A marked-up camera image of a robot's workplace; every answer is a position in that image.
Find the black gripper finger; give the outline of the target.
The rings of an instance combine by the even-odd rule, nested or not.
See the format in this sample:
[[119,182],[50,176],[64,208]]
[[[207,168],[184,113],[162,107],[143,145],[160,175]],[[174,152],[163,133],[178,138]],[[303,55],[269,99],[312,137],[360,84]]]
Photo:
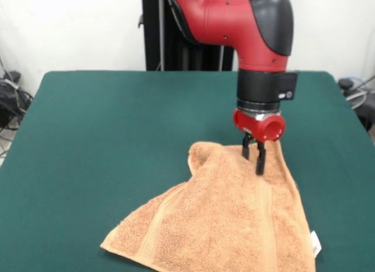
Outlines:
[[258,158],[256,163],[256,169],[255,172],[257,175],[263,175],[264,174],[264,168],[265,168],[265,162],[266,162],[266,149],[263,142],[257,142],[257,148],[258,148]]
[[246,132],[244,134],[244,138],[242,141],[242,156],[246,159],[249,160],[250,157],[250,147],[249,145],[252,143],[252,136],[250,133]]

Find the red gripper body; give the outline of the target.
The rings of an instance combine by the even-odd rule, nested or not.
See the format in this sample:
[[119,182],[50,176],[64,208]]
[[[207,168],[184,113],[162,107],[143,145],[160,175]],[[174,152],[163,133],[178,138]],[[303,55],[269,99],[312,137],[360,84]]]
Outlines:
[[249,114],[236,109],[233,121],[240,131],[250,134],[258,142],[279,140],[286,127],[280,113]]

